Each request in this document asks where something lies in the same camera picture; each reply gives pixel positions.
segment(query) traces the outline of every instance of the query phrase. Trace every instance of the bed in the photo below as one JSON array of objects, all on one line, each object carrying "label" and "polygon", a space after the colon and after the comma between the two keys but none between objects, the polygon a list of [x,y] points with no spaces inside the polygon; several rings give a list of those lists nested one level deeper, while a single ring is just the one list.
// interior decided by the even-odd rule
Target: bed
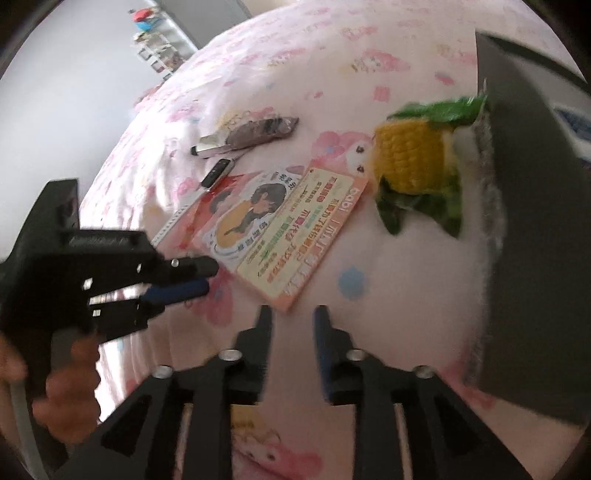
[{"label": "bed", "polygon": [[[155,235],[212,166],[190,148],[205,134],[275,115],[301,119],[289,140],[257,147],[232,175],[311,161],[364,175],[374,127],[403,104],[476,93],[475,28],[540,50],[577,70],[556,35],[519,0],[303,0],[214,38],[138,105],[82,203],[84,227]],[[478,202],[464,193],[465,210]],[[351,478],[353,410],[320,391],[311,314],[385,363],[432,365],[530,474],[548,480],[581,431],[463,386],[482,319],[485,281],[477,215],[459,239],[411,216],[390,235],[365,194],[288,313],[275,314],[268,385],[235,436],[235,478]],[[187,253],[197,253],[191,244]],[[167,310],[147,331],[107,344],[103,415],[160,364],[201,364],[251,327],[262,298],[225,271],[201,300]]]}]

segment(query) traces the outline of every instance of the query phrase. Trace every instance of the finger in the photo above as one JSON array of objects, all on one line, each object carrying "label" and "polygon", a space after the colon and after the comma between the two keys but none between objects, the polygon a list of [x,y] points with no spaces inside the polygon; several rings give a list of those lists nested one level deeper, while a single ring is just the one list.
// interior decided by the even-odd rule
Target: finger
[{"label": "finger", "polygon": [[100,405],[96,399],[69,405],[56,405],[51,401],[33,402],[33,416],[51,435],[63,443],[80,443],[96,428]]},{"label": "finger", "polygon": [[95,336],[81,338],[72,344],[72,360],[94,365],[100,360],[99,342]]},{"label": "finger", "polygon": [[100,376],[94,366],[69,365],[47,377],[46,395],[49,400],[69,402],[72,398],[94,397]]},{"label": "finger", "polygon": [[27,364],[18,351],[0,334],[0,380],[18,382],[27,377]]}]

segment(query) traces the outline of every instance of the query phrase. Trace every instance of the green husk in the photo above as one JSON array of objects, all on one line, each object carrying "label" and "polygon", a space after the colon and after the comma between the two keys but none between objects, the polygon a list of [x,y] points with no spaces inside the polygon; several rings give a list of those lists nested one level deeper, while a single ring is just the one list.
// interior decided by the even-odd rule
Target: green husk
[{"label": "green husk", "polygon": [[455,100],[435,103],[407,103],[400,110],[390,115],[388,120],[425,118],[437,126],[460,127],[462,125],[472,125],[485,102],[486,96],[483,95],[460,97]]},{"label": "green husk", "polygon": [[398,193],[385,178],[380,179],[376,206],[384,226],[392,235],[402,230],[405,210],[429,215],[449,235],[457,238],[462,228],[462,187],[457,173],[447,178],[441,193],[408,195]]}]

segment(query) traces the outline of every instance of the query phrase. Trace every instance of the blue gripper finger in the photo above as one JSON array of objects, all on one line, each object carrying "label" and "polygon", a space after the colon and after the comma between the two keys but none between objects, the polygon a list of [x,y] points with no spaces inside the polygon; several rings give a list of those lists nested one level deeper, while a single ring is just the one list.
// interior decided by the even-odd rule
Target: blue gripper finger
[{"label": "blue gripper finger", "polygon": [[150,302],[153,305],[172,305],[173,303],[181,303],[203,297],[208,293],[209,282],[206,278],[198,278],[169,287],[150,287],[140,297],[140,300]]}]

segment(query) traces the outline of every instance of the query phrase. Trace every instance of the metal screw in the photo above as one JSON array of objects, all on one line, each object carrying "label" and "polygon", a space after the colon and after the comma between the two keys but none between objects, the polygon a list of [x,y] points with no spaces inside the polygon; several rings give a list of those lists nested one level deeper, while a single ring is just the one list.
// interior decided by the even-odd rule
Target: metal screw
[{"label": "metal screw", "polygon": [[367,356],[367,353],[365,353],[363,350],[360,350],[358,348],[355,348],[353,350],[349,350],[347,352],[347,358],[349,360],[351,360],[352,362],[360,362],[361,360],[364,360],[366,356]]},{"label": "metal screw", "polygon": [[414,368],[414,374],[419,378],[431,378],[435,375],[435,370],[428,365],[420,365]]},{"label": "metal screw", "polygon": [[173,372],[174,372],[174,370],[172,369],[172,367],[169,367],[168,365],[160,365],[159,367],[156,367],[156,370],[154,370],[154,373],[152,374],[152,376],[154,378],[159,378],[159,379],[163,380],[165,378],[172,377]]},{"label": "metal screw", "polygon": [[235,362],[236,360],[240,360],[242,358],[242,352],[240,350],[228,348],[220,352],[219,358],[225,362]]}]

